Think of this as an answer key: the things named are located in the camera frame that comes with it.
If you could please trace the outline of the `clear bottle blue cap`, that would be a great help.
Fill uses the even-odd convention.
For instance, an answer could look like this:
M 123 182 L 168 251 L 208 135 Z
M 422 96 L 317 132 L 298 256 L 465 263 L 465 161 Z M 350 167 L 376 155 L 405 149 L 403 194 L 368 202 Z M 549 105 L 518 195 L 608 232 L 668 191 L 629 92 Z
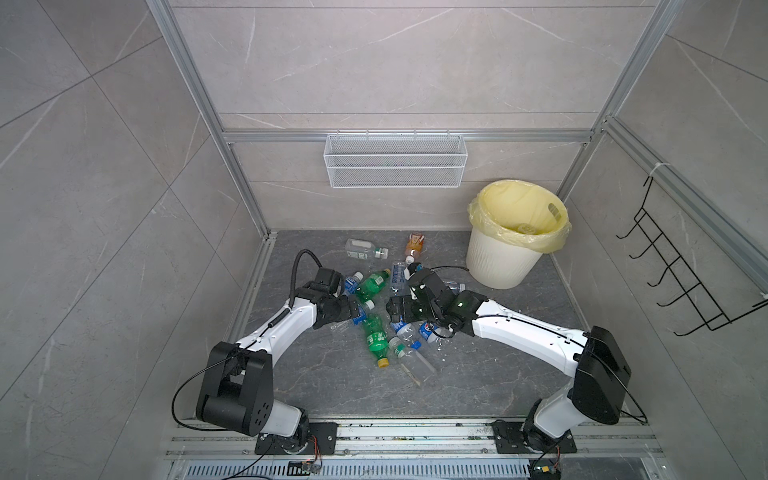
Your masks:
M 408 264 L 404 261 L 396 261 L 392 265 L 390 288 L 395 295 L 407 290 L 407 268 Z

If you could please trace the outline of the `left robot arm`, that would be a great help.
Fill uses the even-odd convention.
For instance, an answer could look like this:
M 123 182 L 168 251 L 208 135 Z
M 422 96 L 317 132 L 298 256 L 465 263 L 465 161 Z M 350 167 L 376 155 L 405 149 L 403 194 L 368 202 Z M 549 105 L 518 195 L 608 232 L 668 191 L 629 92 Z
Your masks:
M 203 373 L 195 417 L 226 431 L 303 443 L 306 414 L 274 398 L 273 367 L 304 331 L 358 314 L 356 303 L 341 293 L 342 286 L 341 273 L 321 268 L 255 331 L 235 343 L 218 343 Z

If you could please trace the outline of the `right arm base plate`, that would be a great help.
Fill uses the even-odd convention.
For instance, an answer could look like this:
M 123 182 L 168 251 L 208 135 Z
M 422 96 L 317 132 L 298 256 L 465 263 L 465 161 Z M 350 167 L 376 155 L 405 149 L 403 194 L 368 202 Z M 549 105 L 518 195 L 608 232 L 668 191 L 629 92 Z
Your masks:
M 570 430 L 561 437 L 552 438 L 530 422 L 495 420 L 490 427 L 499 454 L 577 452 Z

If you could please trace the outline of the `blue label bottle white cap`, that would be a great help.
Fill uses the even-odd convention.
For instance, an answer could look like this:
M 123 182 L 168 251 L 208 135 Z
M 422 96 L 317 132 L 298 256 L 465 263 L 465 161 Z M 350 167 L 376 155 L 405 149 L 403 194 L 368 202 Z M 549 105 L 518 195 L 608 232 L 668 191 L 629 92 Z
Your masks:
M 353 296 L 363 280 L 364 275 L 359 271 L 346 276 L 343 283 L 342 293 L 346 296 Z

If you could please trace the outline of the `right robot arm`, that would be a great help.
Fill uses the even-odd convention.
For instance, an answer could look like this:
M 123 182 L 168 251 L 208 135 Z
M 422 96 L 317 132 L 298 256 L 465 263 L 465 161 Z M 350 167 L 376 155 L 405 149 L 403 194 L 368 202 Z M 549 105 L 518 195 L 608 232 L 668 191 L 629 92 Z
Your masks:
M 568 381 L 537 400 L 520 431 L 527 447 L 555 448 L 572 428 L 594 421 L 615 425 L 623 414 L 631 369 L 612 333 L 570 329 L 516 312 L 481 293 L 455 292 L 437 272 L 409 267 L 403 290 L 386 304 L 395 330 L 419 327 L 423 340 L 458 333 L 507 345 L 553 366 Z

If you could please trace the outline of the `Pocari blue label bottle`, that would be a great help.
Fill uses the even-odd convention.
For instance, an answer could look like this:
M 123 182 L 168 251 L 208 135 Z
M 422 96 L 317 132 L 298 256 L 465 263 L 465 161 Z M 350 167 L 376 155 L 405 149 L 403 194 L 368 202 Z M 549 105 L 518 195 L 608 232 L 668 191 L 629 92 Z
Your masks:
M 355 306 L 357 308 L 357 313 L 352 318 L 352 323 L 354 325 L 359 325 L 364 322 L 375 308 L 375 304 L 372 300 L 367 300 L 365 302 L 356 300 Z

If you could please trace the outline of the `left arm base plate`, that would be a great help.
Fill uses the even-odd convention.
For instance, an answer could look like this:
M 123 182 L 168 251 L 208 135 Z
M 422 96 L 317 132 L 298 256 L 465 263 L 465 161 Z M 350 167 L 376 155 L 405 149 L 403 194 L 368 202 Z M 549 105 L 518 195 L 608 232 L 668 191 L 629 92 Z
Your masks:
M 318 450 L 322 456 L 335 452 L 339 425 L 333 422 L 310 422 L 300 424 L 297 432 L 290 437 L 260 435 L 256 442 L 256 455 L 310 455 Z

